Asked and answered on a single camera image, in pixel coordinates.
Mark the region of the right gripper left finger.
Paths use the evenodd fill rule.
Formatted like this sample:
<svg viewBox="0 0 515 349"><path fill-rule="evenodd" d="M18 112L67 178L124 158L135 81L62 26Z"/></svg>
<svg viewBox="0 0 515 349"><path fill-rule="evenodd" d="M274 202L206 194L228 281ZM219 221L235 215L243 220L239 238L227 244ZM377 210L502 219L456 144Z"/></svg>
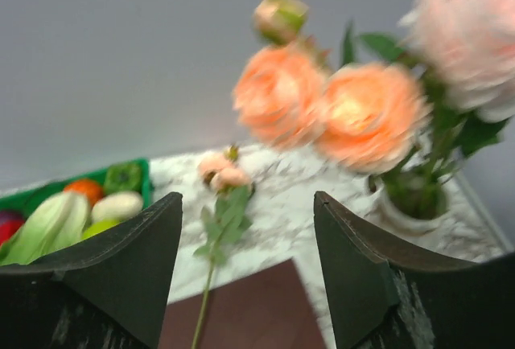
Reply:
<svg viewBox="0 0 515 349"><path fill-rule="evenodd" d="M3 348L156 348L182 229L172 192L29 265L1 268Z"/></svg>

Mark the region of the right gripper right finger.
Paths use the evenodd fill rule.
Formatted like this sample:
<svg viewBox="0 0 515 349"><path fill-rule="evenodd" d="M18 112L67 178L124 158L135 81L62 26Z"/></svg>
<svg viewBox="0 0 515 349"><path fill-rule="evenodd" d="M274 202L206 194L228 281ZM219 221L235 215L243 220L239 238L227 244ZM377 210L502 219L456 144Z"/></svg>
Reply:
<svg viewBox="0 0 515 349"><path fill-rule="evenodd" d="M474 263L434 253L323 191L314 225L337 347L513 347L513 254Z"/></svg>

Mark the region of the red paper bouquet wrap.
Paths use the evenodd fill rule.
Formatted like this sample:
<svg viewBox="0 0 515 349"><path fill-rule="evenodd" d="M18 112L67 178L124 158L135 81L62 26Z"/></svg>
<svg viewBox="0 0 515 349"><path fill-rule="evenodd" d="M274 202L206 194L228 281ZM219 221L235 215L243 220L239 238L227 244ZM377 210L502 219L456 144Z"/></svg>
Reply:
<svg viewBox="0 0 515 349"><path fill-rule="evenodd" d="M172 280L160 348L189 348L202 304L205 276ZM210 290L199 348L325 348L301 272L284 261Z"/></svg>

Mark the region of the pink artificial flowers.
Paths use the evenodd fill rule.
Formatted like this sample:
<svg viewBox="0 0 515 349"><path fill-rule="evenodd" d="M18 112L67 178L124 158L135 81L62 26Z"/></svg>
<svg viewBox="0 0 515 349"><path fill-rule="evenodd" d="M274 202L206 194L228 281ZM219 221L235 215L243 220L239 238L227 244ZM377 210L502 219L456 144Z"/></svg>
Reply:
<svg viewBox="0 0 515 349"><path fill-rule="evenodd" d="M206 241L193 253L195 257L203 257L208 262L208 274L192 348L196 348L200 341L215 268L228 260L225 246L239 242L252 224L245 212L255 187L252 179L237 165L238 159L239 148L231 145L223 152L204 156L198 165L199 176L204 185L216 194L216 202L213 209L201 209L200 219Z"/></svg>

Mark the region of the pale pink rose stem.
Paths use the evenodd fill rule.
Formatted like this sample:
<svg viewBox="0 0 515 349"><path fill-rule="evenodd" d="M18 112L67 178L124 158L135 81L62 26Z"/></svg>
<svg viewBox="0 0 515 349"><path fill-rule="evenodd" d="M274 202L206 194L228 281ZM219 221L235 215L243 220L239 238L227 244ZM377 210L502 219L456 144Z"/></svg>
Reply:
<svg viewBox="0 0 515 349"><path fill-rule="evenodd" d="M449 209L452 155L498 143L514 115L514 0L415 0L404 22L412 51L362 35L389 66L366 75L360 110L389 203L433 220Z"/></svg>

